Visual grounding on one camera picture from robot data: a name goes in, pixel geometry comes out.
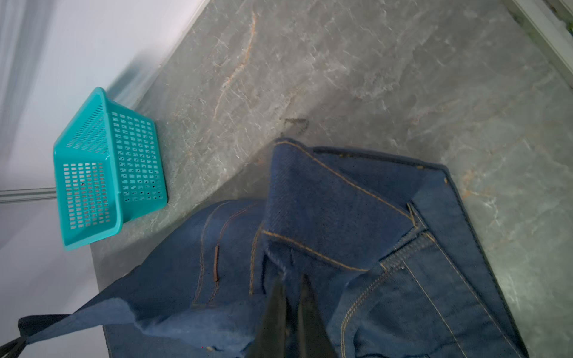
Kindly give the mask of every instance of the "orange stitching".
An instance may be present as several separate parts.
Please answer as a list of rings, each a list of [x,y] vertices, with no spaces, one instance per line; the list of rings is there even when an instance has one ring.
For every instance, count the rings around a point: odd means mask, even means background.
[[[444,317],[442,316],[442,314],[439,312],[438,308],[434,305],[434,301],[431,300],[430,296],[428,296],[428,294],[426,293],[426,290],[422,287],[422,285],[420,285],[420,282],[418,281],[418,279],[416,278],[416,276],[414,275],[414,273],[412,272],[412,270],[410,270],[410,268],[408,267],[408,264],[406,263],[406,261],[402,261],[404,263],[404,265],[406,265],[406,268],[408,269],[408,271],[410,272],[410,274],[412,275],[412,277],[414,277],[414,280],[416,280],[416,283],[418,284],[418,286],[422,289],[422,292],[424,292],[424,294],[426,295],[427,299],[430,301],[431,305],[434,306],[435,311],[438,313],[439,317],[442,319],[442,321],[444,322],[444,324],[446,325],[446,327],[448,328],[448,330],[450,331],[450,334],[452,335],[452,338],[454,338],[454,341],[456,341],[456,344],[458,345],[459,349],[462,351],[462,354],[464,355],[464,357],[468,358],[468,356],[466,355],[466,353],[464,352],[464,350],[462,349],[462,346],[460,346],[460,342],[458,342],[458,339],[456,338],[456,336],[454,335],[454,332],[452,332],[452,329],[450,328],[450,326],[448,325],[448,323],[446,322],[446,320],[444,319]]]
[[[426,226],[426,223],[424,222],[424,220],[422,220],[422,218],[420,217],[420,215],[418,214],[418,212],[417,212],[417,211],[414,211],[414,213],[416,214],[416,217],[418,218],[418,220],[420,220],[420,222],[422,223],[422,226],[427,229],[428,227]]]
[[[223,225],[223,228],[221,229],[221,232],[219,233],[219,238],[217,239],[217,246],[219,245],[219,243],[221,242],[221,238],[223,237],[223,234],[225,233],[225,231],[227,230],[227,227],[229,226],[229,223],[236,218],[237,216],[246,213],[250,208],[252,208],[253,206],[258,205],[259,203],[253,203],[247,207],[244,207],[242,209],[240,209],[239,211],[237,211],[236,213],[234,213],[233,215],[231,215],[231,217],[225,222],[225,224]]]
[[[242,209],[240,209],[239,211],[237,211],[236,213],[234,213],[233,215],[231,215],[229,217],[229,219],[227,219],[227,221],[223,224],[223,228],[221,228],[221,231],[219,232],[219,238],[217,239],[217,245],[215,247],[215,264],[217,263],[217,259],[218,259],[218,254],[219,254],[219,243],[221,241],[221,238],[223,237],[223,234],[225,233],[225,230],[227,230],[227,227],[229,226],[229,223],[236,218],[237,216],[246,213],[250,208],[252,208],[253,206],[258,205],[259,203],[253,203],[247,207],[244,207]],[[217,293],[219,292],[219,276],[217,271],[215,271],[214,273],[214,281],[215,281],[215,287],[213,288],[213,293],[211,294],[211,298],[209,298],[209,300],[207,301],[207,303],[211,302],[212,300],[215,299],[215,296],[217,295]]]
[[[211,294],[211,297],[207,301],[207,304],[209,304],[209,302],[215,299],[215,296],[217,295],[218,292],[219,292],[219,281],[215,282],[215,288],[213,289],[213,293]]]
[[[416,225],[416,220],[414,220],[414,212],[412,211],[412,207],[410,206],[410,203],[406,203],[406,206],[408,207],[408,210],[410,210],[410,220],[412,220],[412,224],[414,225],[414,228],[418,228],[418,226]]]
[[[399,208],[395,207],[394,205],[390,204],[389,202],[385,201],[382,198],[379,198],[378,196],[372,194],[371,192],[367,191],[366,189],[363,189],[361,187],[359,187],[358,185],[354,184],[353,182],[351,182],[350,180],[348,180],[346,177],[344,177],[342,174],[339,174],[338,172],[336,172],[334,169],[332,169],[331,167],[327,166],[326,164],[324,164],[323,162],[319,161],[318,159],[316,159],[314,156],[312,156],[309,152],[307,152],[303,147],[301,147],[300,145],[297,145],[295,143],[291,143],[289,141],[280,141],[277,142],[276,145],[279,144],[289,144],[292,145],[293,147],[298,148],[301,152],[305,153],[309,158],[311,158],[312,160],[314,160],[316,163],[318,163],[320,166],[322,166],[323,168],[325,168],[326,170],[328,170],[329,172],[333,173],[334,175],[338,176],[340,179],[342,179],[345,183],[347,183],[348,185],[360,190],[361,192],[370,195],[371,197],[375,198],[376,200],[383,202],[384,204],[388,205],[389,207],[393,208],[394,210],[396,210],[397,212],[399,212],[400,214],[404,215],[406,218],[410,217],[408,216],[408,214],[406,214],[404,211],[400,210]]]
[[[258,236],[261,234],[262,222],[257,229],[257,233],[253,238],[253,246],[251,247],[251,266],[250,266],[250,281],[249,281],[249,296],[254,295],[254,255],[257,252]]]
[[[485,313],[488,315],[489,319],[492,321],[493,325],[497,328],[498,331],[500,331],[501,335],[503,336],[503,338],[505,339],[505,341],[509,344],[509,346],[513,349],[513,351],[515,352],[515,354],[517,354],[518,357],[521,357],[521,354],[519,354],[519,352],[517,351],[517,349],[515,349],[515,347],[513,346],[513,344],[511,344],[511,342],[509,341],[509,338],[507,338],[507,336],[505,335],[505,333],[503,333],[503,331],[501,330],[501,328],[497,325],[497,323],[495,322],[495,320],[493,319],[493,317],[491,316],[491,314],[489,314],[489,311],[487,310],[487,308],[484,306],[484,304],[481,302],[481,300],[479,299],[479,297],[477,297],[476,293],[474,292],[474,290],[470,287],[469,283],[466,281],[466,279],[464,279],[464,277],[462,276],[462,274],[458,271],[458,269],[454,266],[453,262],[450,260],[450,258],[448,257],[448,255],[442,250],[442,247],[436,242],[436,240],[430,235],[427,234],[427,236],[434,242],[434,244],[438,247],[438,249],[442,252],[442,254],[444,255],[444,257],[446,258],[446,260],[450,263],[450,265],[452,266],[452,268],[454,269],[454,271],[458,274],[458,276],[460,277],[460,279],[462,280],[462,282],[466,285],[466,287],[468,288],[468,291],[470,291],[473,295],[473,297],[476,298],[477,303],[480,304],[480,306],[484,309]]]
[[[330,257],[327,257],[327,256],[325,256],[325,255],[322,255],[321,253],[318,253],[318,252],[314,251],[314,250],[311,249],[310,247],[305,246],[305,245],[303,245],[302,243],[300,243],[300,242],[298,242],[298,241],[295,241],[295,240],[293,240],[293,239],[291,239],[291,238],[288,238],[288,237],[286,237],[286,236],[282,236],[282,235],[279,235],[279,234],[271,233],[271,232],[266,231],[266,230],[263,230],[262,232],[263,232],[264,234],[268,235],[268,236],[273,236],[273,237],[276,237],[276,238],[278,238],[278,239],[281,239],[281,240],[290,242],[290,243],[292,243],[292,244],[294,244],[294,245],[300,247],[301,249],[304,249],[304,250],[306,250],[306,251],[308,251],[308,252],[311,252],[311,253],[313,253],[314,255],[316,255],[316,256],[318,256],[318,257],[320,257],[320,258],[322,258],[322,259],[324,259],[324,260],[326,260],[326,261],[328,261],[328,262],[334,263],[335,265],[342,266],[342,267],[344,267],[345,269],[353,270],[353,271],[360,271],[360,272],[368,272],[368,270],[366,270],[366,269],[357,269],[356,267],[347,266],[347,265],[345,265],[345,264],[343,264],[343,263],[341,263],[341,262],[338,262],[338,261],[336,261],[336,260],[334,260],[334,259],[332,259],[332,258],[330,258]]]
[[[384,278],[387,278],[389,274],[390,273],[386,271],[382,275],[380,275],[376,280],[374,280],[374,282],[372,282],[370,286],[368,286],[366,290],[364,290],[360,294],[360,296],[356,299],[356,301],[354,301],[352,306],[350,306],[350,308],[346,312],[346,315],[344,316],[344,319],[340,324],[340,354],[342,355],[342,358],[346,358],[346,343],[344,342],[344,334],[346,332],[346,327],[348,326],[350,319],[352,318],[358,307],[362,304],[362,302],[364,302],[364,300],[372,293],[372,291],[374,291],[376,288],[378,288],[378,286],[380,286],[380,284],[382,284],[382,282],[384,282]]]
[[[199,295],[201,293],[201,289],[203,288],[203,274],[205,273],[205,262],[203,260],[203,252],[205,251],[204,249],[204,245],[203,245],[203,239],[205,237],[205,231],[207,230],[207,226],[209,225],[209,222],[211,222],[211,218],[213,217],[213,215],[215,214],[215,212],[223,205],[228,204],[230,202],[224,202],[221,203],[218,207],[216,207],[211,214],[209,214],[209,216],[207,217],[207,220],[205,221],[205,225],[203,226],[203,231],[201,231],[201,253],[199,256],[199,278],[197,279],[197,288],[195,289],[195,297],[193,298],[193,304],[197,303],[197,300],[199,299]]]

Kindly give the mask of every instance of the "jeans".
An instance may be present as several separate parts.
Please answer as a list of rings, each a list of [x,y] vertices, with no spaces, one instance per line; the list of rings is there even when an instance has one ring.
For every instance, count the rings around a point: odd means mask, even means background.
[[[306,274],[342,358],[527,357],[447,168],[280,139],[269,185],[196,213],[76,313],[21,319],[23,339],[103,324],[113,357],[243,356],[275,279],[296,312]]]

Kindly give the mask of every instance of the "blue jeans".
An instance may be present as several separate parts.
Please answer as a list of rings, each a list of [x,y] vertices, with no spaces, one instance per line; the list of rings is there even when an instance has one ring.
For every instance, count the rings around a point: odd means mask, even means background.
[[[295,312],[302,274],[340,357],[527,357],[445,167],[289,139],[268,200],[196,213],[76,313],[19,327],[104,324],[113,357],[243,356],[275,279]]]

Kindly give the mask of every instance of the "plastic basket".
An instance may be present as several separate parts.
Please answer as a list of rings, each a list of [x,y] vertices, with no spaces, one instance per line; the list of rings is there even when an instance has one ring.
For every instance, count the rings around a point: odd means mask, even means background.
[[[96,88],[54,144],[68,250],[117,234],[167,204],[155,124]]]

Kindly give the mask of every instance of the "marble tile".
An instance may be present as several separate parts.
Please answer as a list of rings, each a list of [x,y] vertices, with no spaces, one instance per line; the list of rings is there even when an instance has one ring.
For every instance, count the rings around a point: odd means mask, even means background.
[[[199,206],[263,197],[287,131],[446,164],[531,356],[571,355],[573,96],[499,1],[212,0],[137,110],[170,201],[92,244],[101,288]]]

